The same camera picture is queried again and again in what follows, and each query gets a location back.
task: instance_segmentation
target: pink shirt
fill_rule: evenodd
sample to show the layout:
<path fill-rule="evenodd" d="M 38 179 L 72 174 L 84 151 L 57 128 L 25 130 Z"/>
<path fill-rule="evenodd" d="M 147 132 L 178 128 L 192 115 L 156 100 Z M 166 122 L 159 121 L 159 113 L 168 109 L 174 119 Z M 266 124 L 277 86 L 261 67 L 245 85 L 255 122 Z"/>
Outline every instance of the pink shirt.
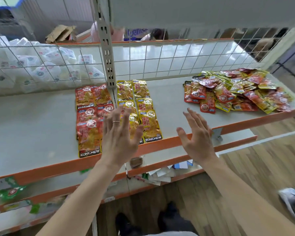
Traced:
<path fill-rule="evenodd" d="M 124 28 L 120 28 L 120 29 L 114 28 L 114 33 L 111 35 L 111 41 L 112 42 L 124 41 L 124 35 L 125 35 Z M 92 24 L 92 27 L 90 29 L 90 36 L 92 38 L 92 42 L 100 42 L 96 22 Z"/>

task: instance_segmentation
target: hand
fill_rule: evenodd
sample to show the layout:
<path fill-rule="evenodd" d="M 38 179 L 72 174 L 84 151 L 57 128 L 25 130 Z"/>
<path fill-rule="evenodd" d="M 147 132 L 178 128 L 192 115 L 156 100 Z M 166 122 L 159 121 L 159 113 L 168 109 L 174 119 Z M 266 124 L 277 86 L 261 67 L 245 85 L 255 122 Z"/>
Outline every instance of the hand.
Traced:
<path fill-rule="evenodd" d="M 207 159 L 217 157 L 209 133 L 211 129 L 206 120 L 190 108 L 188 108 L 188 113 L 183 113 L 191 127 L 192 138 L 189 140 L 181 127 L 177 128 L 177 133 L 188 155 L 200 165 L 204 164 Z"/>
<path fill-rule="evenodd" d="M 143 125 L 139 125 L 134 138 L 130 139 L 129 115 L 131 109 L 125 109 L 122 121 L 120 121 L 122 110 L 123 107 L 120 106 L 104 118 L 102 140 L 102 159 L 109 164 L 117 164 L 119 168 L 133 157 L 143 135 Z"/>

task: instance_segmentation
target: pile of snack packets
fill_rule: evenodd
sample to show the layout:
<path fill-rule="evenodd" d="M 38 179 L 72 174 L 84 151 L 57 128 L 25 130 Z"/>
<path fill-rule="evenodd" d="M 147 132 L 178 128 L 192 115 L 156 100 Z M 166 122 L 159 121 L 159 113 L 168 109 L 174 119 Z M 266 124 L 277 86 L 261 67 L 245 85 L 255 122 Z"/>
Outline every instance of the pile of snack packets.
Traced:
<path fill-rule="evenodd" d="M 118 106 L 122 105 L 131 108 L 129 117 L 130 138 L 134 137 L 136 129 L 141 123 L 143 125 L 143 138 L 140 144 L 161 140 L 163 138 L 162 133 L 146 81 L 136 79 L 132 81 L 119 80 L 117 81 L 117 87 Z"/>
<path fill-rule="evenodd" d="M 187 103 L 200 104 L 203 113 L 258 111 L 266 114 L 274 110 L 290 112 L 292 96 L 266 78 L 269 72 L 260 69 L 239 68 L 229 71 L 203 71 L 185 81 Z"/>
<path fill-rule="evenodd" d="M 79 158 L 101 153 L 103 117 L 114 109 L 106 84 L 75 89 Z"/>

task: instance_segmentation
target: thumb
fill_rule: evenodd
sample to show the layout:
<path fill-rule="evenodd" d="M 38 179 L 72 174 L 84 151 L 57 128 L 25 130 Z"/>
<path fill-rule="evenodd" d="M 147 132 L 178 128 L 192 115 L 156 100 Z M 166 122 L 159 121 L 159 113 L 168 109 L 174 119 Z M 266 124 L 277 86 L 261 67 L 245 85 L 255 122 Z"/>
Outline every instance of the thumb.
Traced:
<path fill-rule="evenodd" d="M 142 139 L 143 135 L 143 125 L 139 125 L 136 129 L 136 133 L 134 134 L 134 138 L 132 139 L 132 142 L 134 145 L 139 145 L 140 140 Z"/>
<path fill-rule="evenodd" d="M 177 131 L 178 136 L 182 142 L 182 145 L 187 144 L 189 139 L 187 138 L 185 130 L 183 130 L 181 127 L 177 127 L 176 131 Z"/>

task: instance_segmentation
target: person's left hand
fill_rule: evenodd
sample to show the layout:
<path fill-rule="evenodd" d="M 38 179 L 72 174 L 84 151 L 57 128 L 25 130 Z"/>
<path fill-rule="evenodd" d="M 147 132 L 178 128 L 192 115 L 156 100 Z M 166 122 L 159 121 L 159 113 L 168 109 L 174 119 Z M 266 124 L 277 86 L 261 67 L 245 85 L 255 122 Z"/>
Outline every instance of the person's left hand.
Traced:
<path fill-rule="evenodd" d="M 104 118 L 102 159 L 109 164 L 121 167 L 128 162 L 138 150 L 139 142 L 143 135 L 143 125 L 139 125 L 133 139 L 129 133 L 130 108 L 126 108 L 120 121 L 123 107 L 120 106 Z"/>

